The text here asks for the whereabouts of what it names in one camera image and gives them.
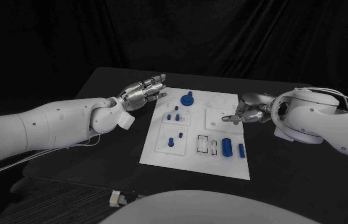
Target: white pegboard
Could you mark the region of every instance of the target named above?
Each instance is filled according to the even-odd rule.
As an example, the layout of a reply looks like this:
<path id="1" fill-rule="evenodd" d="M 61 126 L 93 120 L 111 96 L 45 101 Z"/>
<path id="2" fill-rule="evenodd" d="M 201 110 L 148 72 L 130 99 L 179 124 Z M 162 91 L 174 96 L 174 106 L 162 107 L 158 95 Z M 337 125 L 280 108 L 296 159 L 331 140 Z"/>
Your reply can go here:
<path id="1" fill-rule="evenodd" d="M 181 98 L 189 91 L 194 93 L 195 102 L 191 106 L 184 106 Z M 156 102 L 140 163 L 250 180 L 243 123 L 234 125 L 233 122 L 221 121 L 223 115 L 236 113 L 239 96 L 169 87 L 163 92 L 168 96 Z M 175 120 L 176 114 L 185 117 L 187 123 L 189 117 L 189 125 Z M 178 132 L 184 130 L 185 138 L 179 139 Z M 198 152 L 198 146 L 202 144 L 198 136 L 208 138 L 208 143 L 204 143 L 208 153 Z M 169 138 L 176 138 L 174 147 L 168 146 Z M 223 155 L 224 138 L 230 138 L 233 142 L 231 157 Z M 244 144 L 246 158 L 240 156 L 240 143 Z"/>

